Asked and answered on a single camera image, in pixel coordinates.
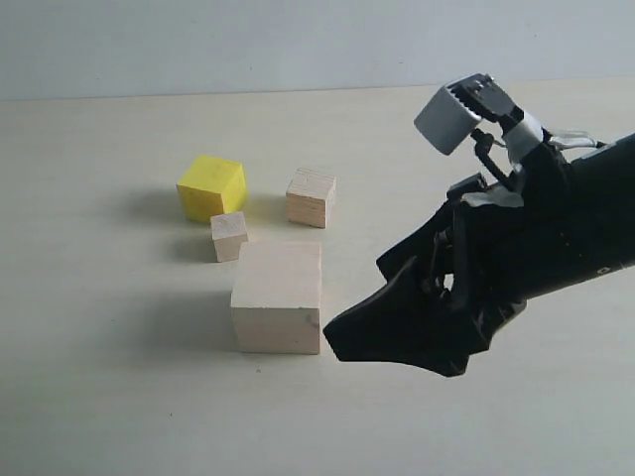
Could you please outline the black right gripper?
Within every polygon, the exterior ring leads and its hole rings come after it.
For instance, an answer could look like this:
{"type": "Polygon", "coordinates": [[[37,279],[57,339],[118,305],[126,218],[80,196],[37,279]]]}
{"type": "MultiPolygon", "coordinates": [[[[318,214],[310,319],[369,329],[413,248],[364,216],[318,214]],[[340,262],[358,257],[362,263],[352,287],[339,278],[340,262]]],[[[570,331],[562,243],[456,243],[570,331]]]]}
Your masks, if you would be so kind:
{"type": "Polygon", "coordinates": [[[526,305],[513,275],[551,212],[549,193],[569,189],[566,161],[549,146],[507,180],[488,185],[476,174],[452,186],[430,220],[376,260],[385,284],[323,329],[339,361],[455,377],[489,349],[526,305]],[[548,193],[538,189],[542,179],[551,180],[548,193]]]}

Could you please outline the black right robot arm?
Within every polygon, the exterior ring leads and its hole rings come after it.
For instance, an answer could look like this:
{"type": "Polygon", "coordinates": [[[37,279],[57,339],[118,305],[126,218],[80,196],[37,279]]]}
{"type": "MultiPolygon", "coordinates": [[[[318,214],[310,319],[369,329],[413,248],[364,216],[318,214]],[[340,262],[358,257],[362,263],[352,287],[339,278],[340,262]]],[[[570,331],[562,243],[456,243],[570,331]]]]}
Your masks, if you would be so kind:
{"type": "Polygon", "coordinates": [[[634,263],[634,139],[567,161],[542,144],[505,182],[473,175],[376,262],[382,288],[328,323],[343,362],[454,377],[527,302],[634,263]]]}

